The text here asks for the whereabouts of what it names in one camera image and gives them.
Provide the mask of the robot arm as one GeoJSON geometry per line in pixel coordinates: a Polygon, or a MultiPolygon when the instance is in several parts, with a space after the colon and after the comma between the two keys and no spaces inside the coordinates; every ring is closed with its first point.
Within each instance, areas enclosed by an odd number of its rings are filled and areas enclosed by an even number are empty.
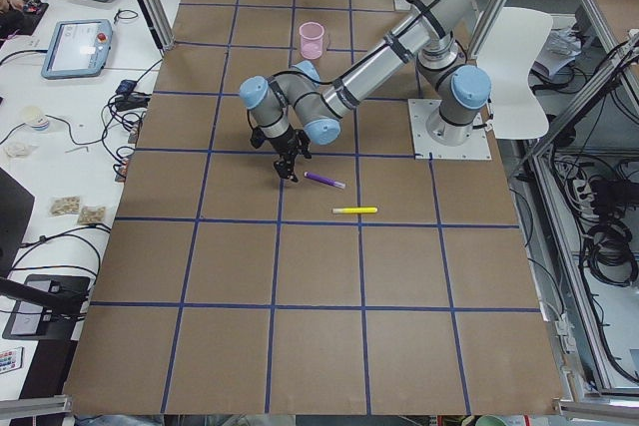
{"type": "Polygon", "coordinates": [[[251,144],[271,144],[279,156],[274,168],[280,178],[294,181],[297,156],[308,158],[311,144],[332,143],[341,119],[409,63],[440,98],[426,121],[428,135],[451,147],[468,140],[491,93],[488,75],[460,57],[453,36],[471,0],[405,1],[408,15],[348,70],[325,83],[323,91],[310,61],[242,82],[240,97],[252,129],[251,144]]]}

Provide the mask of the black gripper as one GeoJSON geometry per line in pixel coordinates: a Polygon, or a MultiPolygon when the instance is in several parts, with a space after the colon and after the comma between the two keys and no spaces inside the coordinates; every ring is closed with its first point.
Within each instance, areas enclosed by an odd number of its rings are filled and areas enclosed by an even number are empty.
{"type": "Polygon", "coordinates": [[[298,154],[302,154],[304,158],[311,158],[310,152],[311,140],[307,133],[302,129],[294,129],[289,126],[281,135],[275,138],[269,138],[269,142],[280,155],[280,158],[274,161],[274,168],[278,176],[282,180],[297,183],[299,178],[295,173],[295,158],[298,154]]]}

